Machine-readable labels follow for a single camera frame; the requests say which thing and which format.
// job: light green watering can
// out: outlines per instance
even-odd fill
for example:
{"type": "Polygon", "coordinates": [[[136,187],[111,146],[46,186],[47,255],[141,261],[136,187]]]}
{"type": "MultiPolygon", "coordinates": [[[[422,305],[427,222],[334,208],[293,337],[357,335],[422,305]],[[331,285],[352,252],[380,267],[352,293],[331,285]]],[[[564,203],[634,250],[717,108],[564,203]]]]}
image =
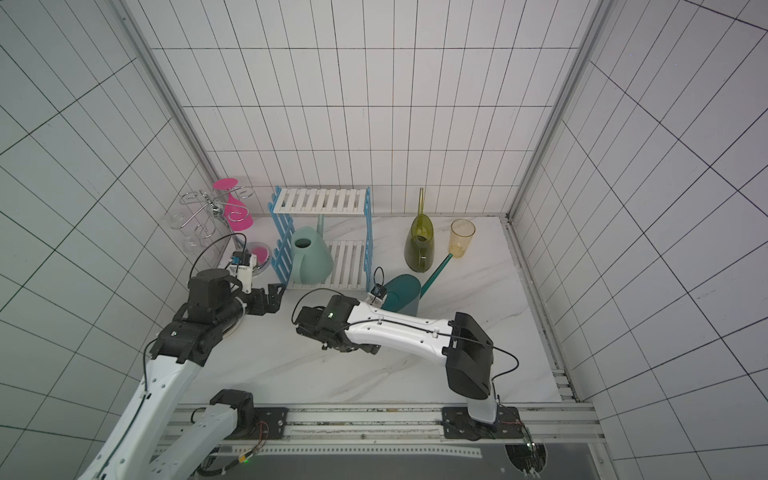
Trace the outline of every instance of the light green watering can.
{"type": "Polygon", "coordinates": [[[317,230],[301,227],[291,237],[293,267],[291,280],[304,285],[323,282],[333,271],[333,256],[323,240],[324,216],[317,218],[317,230]]]}

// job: robotic arm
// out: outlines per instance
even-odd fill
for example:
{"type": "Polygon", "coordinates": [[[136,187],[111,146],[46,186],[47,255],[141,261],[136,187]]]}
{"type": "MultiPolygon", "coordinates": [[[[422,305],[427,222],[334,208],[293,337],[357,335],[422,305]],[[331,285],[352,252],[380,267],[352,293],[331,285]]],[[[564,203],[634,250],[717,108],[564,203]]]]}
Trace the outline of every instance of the robotic arm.
{"type": "Polygon", "coordinates": [[[469,416],[489,425],[496,421],[493,342],[466,313],[457,312],[453,320],[421,319],[334,295],[322,311],[303,307],[296,332],[322,342],[323,349],[375,355],[387,346],[444,365],[450,389],[467,398],[469,416]]]}
{"type": "MultiPolygon", "coordinates": [[[[80,480],[182,480],[226,439],[247,438],[260,419],[253,394],[222,390],[202,418],[162,455],[150,462],[176,405],[205,366],[211,350],[244,315],[275,313],[284,287],[252,290],[255,257],[236,252],[228,270],[199,272],[189,282],[189,300],[161,330],[145,365],[144,378],[109,438],[80,480]]],[[[335,295],[319,310],[303,307],[296,331],[340,352],[381,346],[402,350],[445,366],[451,390],[467,398],[469,416],[486,425],[497,419],[490,380],[493,342],[465,313],[453,320],[420,319],[381,310],[335,295]]],[[[243,455],[237,461],[247,458],[243,455]]]]}
{"type": "Polygon", "coordinates": [[[222,440],[244,437],[255,429],[259,419],[253,395],[222,390],[201,418],[150,463],[176,405],[211,350],[244,315],[280,309],[282,285],[269,285],[268,293],[251,289],[256,257],[236,252],[232,260],[230,270],[204,270],[190,279],[189,300],[157,336],[144,378],[80,480],[181,480],[222,440]]]}

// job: marble floor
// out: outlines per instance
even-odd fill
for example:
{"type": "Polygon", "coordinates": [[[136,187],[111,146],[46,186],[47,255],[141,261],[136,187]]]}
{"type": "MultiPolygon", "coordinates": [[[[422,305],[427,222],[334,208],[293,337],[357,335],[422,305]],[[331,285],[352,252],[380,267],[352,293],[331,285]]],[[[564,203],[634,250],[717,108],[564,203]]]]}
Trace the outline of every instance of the marble floor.
{"type": "MultiPolygon", "coordinates": [[[[403,258],[411,217],[373,219],[373,266],[386,278],[415,274],[422,283],[448,253],[454,218],[431,217],[435,226],[435,262],[427,273],[414,273],[403,258]]],[[[269,217],[255,219],[259,238],[274,246],[277,231],[269,217]]],[[[520,359],[520,367],[496,379],[503,402],[560,402],[548,357],[512,260],[498,217],[471,219],[477,232],[466,255],[452,259],[419,303],[419,316],[452,319],[456,311],[472,315],[494,344],[520,359]]],[[[312,217],[294,219],[296,228],[314,225],[312,217]]],[[[363,218],[326,218],[326,240],[365,239],[363,218]]],[[[272,268],[254,279],[254,286],[277,283],[272,268]]],[[[296,334],[290,323],[296,301],[305,290],[289,290],[280,311],[247,316],[212,352],[207,364],[182,398],[206,403],[220,389],[253,393],[256,403],[408,403],[462,402],[448,388],[444,367],[418,356],[381,348],[340,353],[321,350],[320,343],[296,334]]],[[[310,294],[304,305],[324,305],[331,292],[310,294]]],[[[356,295],[362,299],[363,293],[356,295]]],[[[494,352],[492,375],[510,369],[514,360],[494,352]]]]}

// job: white slatted shelf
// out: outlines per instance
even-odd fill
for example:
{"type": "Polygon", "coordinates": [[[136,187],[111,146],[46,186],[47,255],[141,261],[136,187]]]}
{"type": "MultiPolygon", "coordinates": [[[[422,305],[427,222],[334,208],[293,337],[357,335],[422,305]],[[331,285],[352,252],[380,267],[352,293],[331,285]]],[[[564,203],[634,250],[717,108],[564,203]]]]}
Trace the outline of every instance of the white slatted shelf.
{"type": "Polygon", "coordinates": [[[274,213],[290,215],[365,215],[366,189],[283,188],[274,213]]]}
{"type": "Polygon", "coordinates": [[[322,283],[303,285],[289,280],[288,288],[311,290],[319,286],[334,290],[365,290],[366,275],[362,271],[365,258],[364,240],[330,240],[328,248],[333,256],[333,271],[322,283]]]}

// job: cable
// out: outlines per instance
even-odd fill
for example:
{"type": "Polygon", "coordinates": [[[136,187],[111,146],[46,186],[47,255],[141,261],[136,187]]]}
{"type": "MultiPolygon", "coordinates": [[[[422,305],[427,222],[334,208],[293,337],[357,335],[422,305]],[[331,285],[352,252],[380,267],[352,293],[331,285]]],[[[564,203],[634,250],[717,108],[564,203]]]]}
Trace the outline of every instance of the cable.
{"type": "Polygon", "coordinates": [[[192,425],[194,425],[194,414],[197,413],[197,410],[205,410],[205,407],[197,407],[195,410],[192,410],[192,415],[190,415],[192,425]]]}
{"type": "Polygon", "coordinates": [[[147,378],[147,349],[149,348],[149,345],[152,345],[153,343],[157,342],[157,339],[151,340],[147,345],[144,346],[144,355],[141,356],[141,368],[144,370],[144,392],[149,391],[149,379],[147,378]]]}
{"type": "Polygon", "coordinates": [[[296,302],[296,306],[293,308],[293,312],[290,314],[290,322],[291,322],[293,325],[296,325],[296,322],[294,321],[294,318],[293,318],[293,316],[294,316],[294,315],[296,315],[296,309],[297,309],[297,308],[299,308],[299,304],[301,303],[301,301],[302,301],[302,300],[304,300],[304,297],[305,297],[305,296],[309,295],[309,294],[310,294],[310,293],[312,293],[312,292],[316,292],[316,291],[318,291],[318,290],[328,290],[329,292],[334,292],[336,295],[343,295],[343,293],[341,293],[341,292],[337,292],[337,291],[335,291],[335,290],[334,290],[334,289],[332,289],[332,288],[325,288],[324,286],[321,286],[321,287],[315,288],[314,290],[310,290],[309,292],[307,292],[307,293],[304,293],[304,294],[301,296],[301,298],[299,298],[299,301],[298,301],[298,302],[296,302]]]}
{"type": "Polygon", "coordinates": [[[373,271],[373,282],[376,283],[376,272],[378,272],[379,270],[382,271],[382,282],[379,285],[383,285],[384,282],[385,282],[385,280],[384,280],[384,269],[382,267],[380,267],[380,266],[376,267],[376,270],[373,271]]]}
{"type": "Polygon", "coordinates": [[[223,237],[221,237],[221,238],[219,238],[219,239],[217,239],[217,240],[214,240],[213,242],[211,242],[211,243],[210,243],[210,245],[208,245],[207,247],[205,247],[205,248],[203,249],[203,251],[202,251],[202,252],[200,252],[200,255],[198,255],[198,256],[197,256],[197,258],[196,258],[196,259],[194,259],[194,263],[192,263],[192,268],[190,268],[190,278],[189,278],[189,280],[192,280],[192,273],[194,272],[194,267],[195,267],[195,265],[197,265],[197,262],[198,262],[198,261],[200,261],[200,258],[203,256],[203,254],[204,254],[204,253],[206,253],[206,252],[208,251],[208,249],[209,249],[209,248],[211,248],[213,245],[215,245],[215,244],[216,244],[216,242],[219,242],[219,241],[221,241],[221,240],[224,240],[225,238],[234,237],[235,235],[242,235],[242,236],[243,236],[243,254],[245,254],[245,253],[246,253],[245,245],[246,245],[246,243],[248,243],[248,239],[247,239],[247,237],[245,236],[245,233],[236,232],[236,233],[230,233],[230,234],[228,234],[228,235],[224,235],[223,237]]]}
{"type": "Polygon", "coordinates": [[[123,436],[121,436],[120,440],[118,440],[118,444],[114,446],[114,448],[112,449],[112,452],[109,454],[107,459],[104,460],[104,464],[101,466],[98,473],[96,474],[96,478],[101,477],[101,473],[104,471],[105,468],[107,468],[107,465],[109,465],[109,461],[112,460],[114,453],[120,448],[120,445],[123,443],[123,440],[125,440],[125,437],[128,435],[128,432],[131,430],[131,427],[136,421],[136,418],[139,416],[139,412],[141,411],[141,406],[144,405],[144,400],[148,399],[151,395],[151,394],[148,394],[149,379],[147,378],[147,349],[149,348],[149,345],[152,345],[155,342],[157,342],[157,339],[153,339],[149,343],[147,343],[147,345],[144,346],[144,352],[141,355],[141,366],[144,370],[144,395],[141,397],[141,402],[139,403],[139,406],[136,409],[136,412],[134,413],[134,417],[131,419],[131,422],[128,423],[128,427],[125,429],[125,432],[123,432],[123,436]]]}

